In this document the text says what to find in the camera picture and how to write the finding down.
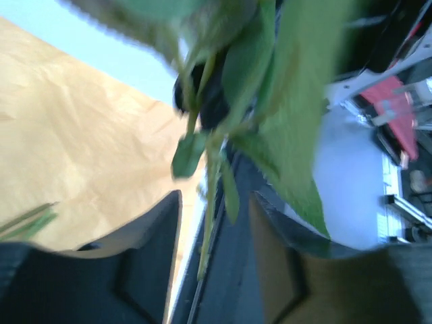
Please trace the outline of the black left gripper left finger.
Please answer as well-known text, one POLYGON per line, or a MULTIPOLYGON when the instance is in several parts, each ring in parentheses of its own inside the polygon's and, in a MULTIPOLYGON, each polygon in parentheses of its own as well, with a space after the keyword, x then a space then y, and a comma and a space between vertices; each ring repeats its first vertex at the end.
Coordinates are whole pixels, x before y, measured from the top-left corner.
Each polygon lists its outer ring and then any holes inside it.
POLYGON ((162 323, 182 194, 79 250, 1 245, 2 323, 162 323))

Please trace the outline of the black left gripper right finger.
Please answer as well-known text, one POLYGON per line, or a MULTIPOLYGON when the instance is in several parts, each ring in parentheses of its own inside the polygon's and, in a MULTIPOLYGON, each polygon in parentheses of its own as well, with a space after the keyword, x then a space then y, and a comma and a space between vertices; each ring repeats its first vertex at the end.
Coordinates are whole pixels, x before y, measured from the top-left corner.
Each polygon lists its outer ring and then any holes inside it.
POLYGON ((431 245, 361 251, 314 233, 262 195, 249 220, 266 323, 430 323, 431 245))

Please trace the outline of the pink yellow flower bouquet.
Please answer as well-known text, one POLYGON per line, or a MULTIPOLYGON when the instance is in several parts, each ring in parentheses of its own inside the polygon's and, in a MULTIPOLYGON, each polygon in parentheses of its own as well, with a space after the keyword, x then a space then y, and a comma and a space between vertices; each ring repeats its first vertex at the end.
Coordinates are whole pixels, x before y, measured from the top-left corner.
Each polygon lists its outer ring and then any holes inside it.
POLYGON ((1 242, 10 240, 29 241, 52 222, 57 213, 58 202, 48 202, 26 211, 1 226, 1 242))

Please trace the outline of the orange wrapping paper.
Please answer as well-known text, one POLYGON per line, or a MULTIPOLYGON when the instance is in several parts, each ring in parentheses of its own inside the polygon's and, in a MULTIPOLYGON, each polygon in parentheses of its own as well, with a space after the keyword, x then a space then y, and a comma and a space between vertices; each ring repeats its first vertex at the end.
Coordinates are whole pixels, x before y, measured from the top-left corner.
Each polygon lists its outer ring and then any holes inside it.
POLYGON ((1 221, 54 203, 35 242, 76 248, 180 190, 181 263, 205 168, 172 179, 185 128, 169 105, 1 19, 1 221))

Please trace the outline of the pink rose stem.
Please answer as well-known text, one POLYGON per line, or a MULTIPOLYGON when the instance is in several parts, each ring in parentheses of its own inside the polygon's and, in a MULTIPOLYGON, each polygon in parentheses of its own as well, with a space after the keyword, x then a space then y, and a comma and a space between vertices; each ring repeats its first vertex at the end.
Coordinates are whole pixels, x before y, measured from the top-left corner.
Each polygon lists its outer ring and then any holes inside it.
POLYGON ((198 278, 207 270, 217 185, 231 221, 238 187, 222 146, 250 157, 307 223, 327 234, 313 180, 325 90, 368 1, 72 1, 108 30, 147 45, 178 73, 188 113, 171 172, 207 159, 198 278))

